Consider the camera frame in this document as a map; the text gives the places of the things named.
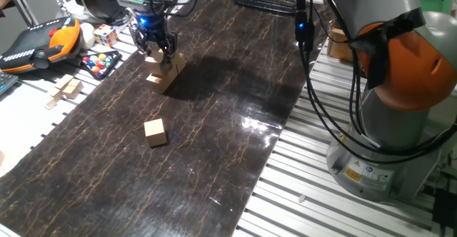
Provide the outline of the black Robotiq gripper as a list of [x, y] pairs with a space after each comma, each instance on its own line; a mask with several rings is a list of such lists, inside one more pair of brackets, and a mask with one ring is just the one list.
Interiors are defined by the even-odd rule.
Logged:
[[129, 32], [134, 44], [141, 55], [147, 56], [148, 42], [161, 43], [165, 41], [162, 51], [164, 61], [168, 64], [175, 56], [178, 48], [178, 35], [174, 32], [166, 33], [166, 21], [162, 16], [145, 15], [139, 11], [128, 10]]

